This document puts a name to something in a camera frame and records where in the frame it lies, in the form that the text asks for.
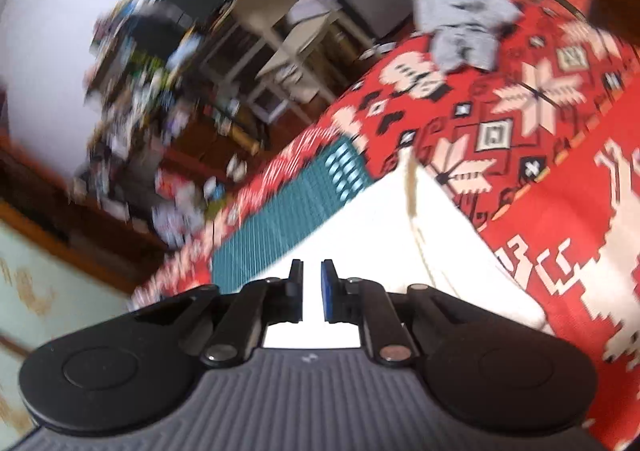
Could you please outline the grey crumpled garment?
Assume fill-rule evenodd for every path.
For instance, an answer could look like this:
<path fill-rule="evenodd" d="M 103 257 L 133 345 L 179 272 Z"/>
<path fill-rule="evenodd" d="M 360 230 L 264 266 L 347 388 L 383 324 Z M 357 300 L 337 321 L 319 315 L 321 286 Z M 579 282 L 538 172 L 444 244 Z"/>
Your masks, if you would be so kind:
<path fill-rule="evenodd" d="M 431 57 L 443 73 L 496 67 L 500 36 L 523 16 L 511 0 L 411 0 L 416 30 L 431 37 Z"/>

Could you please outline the green cutting mat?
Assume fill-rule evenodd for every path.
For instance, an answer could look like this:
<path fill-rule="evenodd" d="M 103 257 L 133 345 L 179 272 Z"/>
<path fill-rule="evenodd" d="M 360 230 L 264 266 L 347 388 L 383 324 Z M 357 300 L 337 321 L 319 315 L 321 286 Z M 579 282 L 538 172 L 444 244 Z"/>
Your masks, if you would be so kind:
<path fill-rule="evenodd" d="M 347 138 L 328 145 L 212 256 L 212 282 L 234 293 L 373 183 Z"/>

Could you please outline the red patterned christmas blanket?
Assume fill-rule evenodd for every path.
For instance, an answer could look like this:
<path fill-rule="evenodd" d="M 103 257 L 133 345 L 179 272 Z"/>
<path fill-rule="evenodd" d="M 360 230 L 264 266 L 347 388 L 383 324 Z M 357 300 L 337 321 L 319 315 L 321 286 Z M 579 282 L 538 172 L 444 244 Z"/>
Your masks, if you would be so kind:
<path fill-rule="evenodd" d="M 373 183 L 410 148 L 544 309 L 544 329 L 590 356 L 587 431 L 628 449 L 639 434 L 639 49 L 591 26 L 590 0 L 512 2 L 523 16 L 495 70 L 444 75 L 430 38 L 402 42 L 138 287 L 134 307 L 203 284 L 216 249 L 336 139 Z"/>

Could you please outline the white plastic bag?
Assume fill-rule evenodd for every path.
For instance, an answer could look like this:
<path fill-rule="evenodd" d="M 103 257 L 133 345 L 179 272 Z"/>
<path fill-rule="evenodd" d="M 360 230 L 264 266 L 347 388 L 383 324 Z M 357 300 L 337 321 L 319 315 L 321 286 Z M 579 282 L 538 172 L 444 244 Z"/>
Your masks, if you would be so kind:
<path fill-rule="evenodd" d="M 168 247 L 181 249 L 204 227 L 205 218 L 200 208 L 179 208 L 165 203 L 152 208 L 152 223 L 154 231 Z"/>

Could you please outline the white knit v-neck sweater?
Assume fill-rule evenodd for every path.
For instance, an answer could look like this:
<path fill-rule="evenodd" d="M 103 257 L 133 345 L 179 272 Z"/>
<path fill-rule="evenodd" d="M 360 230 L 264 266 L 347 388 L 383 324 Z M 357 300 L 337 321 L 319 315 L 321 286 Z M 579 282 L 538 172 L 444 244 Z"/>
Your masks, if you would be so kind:
<path fill-rule="evenodd" d="M 352 348 L 357 329 L 326 322 L 321 263 L 329 259 L 342 279 L 380 283 L 390 293 L 412 284 L 435 287 L 472 305 L 541 331 L 541 305 L 506 272 L 494 252 L 410 148 L 397 167 L 374 182 L 262 276 L 284 278 L 293 260 L 304 265 L 303 319 L 268 327 L 267 348 Z"/>

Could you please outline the beige plastic chair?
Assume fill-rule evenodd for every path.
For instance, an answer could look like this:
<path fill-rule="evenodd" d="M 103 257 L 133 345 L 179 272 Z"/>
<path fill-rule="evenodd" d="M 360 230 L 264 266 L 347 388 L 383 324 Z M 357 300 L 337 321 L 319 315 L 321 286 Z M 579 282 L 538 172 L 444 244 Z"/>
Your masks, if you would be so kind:
<path fill-rule="evenodd" d="M 373 40 L 354 21 L 340 9 L 329 9 L 312 18 L 293 25 L 286 35 L 277 32 L 276 26 L 282 22 L 299 0 L 231 0 L 228 9 L 222 15 L 232 18 L 235 24 L 255 35 L 273 50 L 273 56 L 260 69 L 256 78 L 258 88 L 268 89 L 281 99 L 281 104 L 306 122 L 311 118 L 291 98 L 280 85 L 273 80 L 272 74 L 281 67 L 292 65 L 299 73 L 309 79 L 314 89 L 326 102 L 336 100 L 335 94 L 323 79 L 307 65 L 311 54 L 334 26 L 341 26 L 365 49 L 374 50 Z"/>

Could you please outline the blue white ceramic bowl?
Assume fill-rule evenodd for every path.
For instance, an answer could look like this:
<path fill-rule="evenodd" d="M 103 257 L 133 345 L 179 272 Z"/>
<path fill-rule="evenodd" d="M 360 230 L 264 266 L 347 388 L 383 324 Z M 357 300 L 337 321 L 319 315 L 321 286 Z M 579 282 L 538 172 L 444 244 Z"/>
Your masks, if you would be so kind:
<path fill-rule="evenodd" d="M 226 194 L 226 188 L 216 177 L 210 177 L 203 185 L 203 197 L 206 202 L 217 202 Z"/>

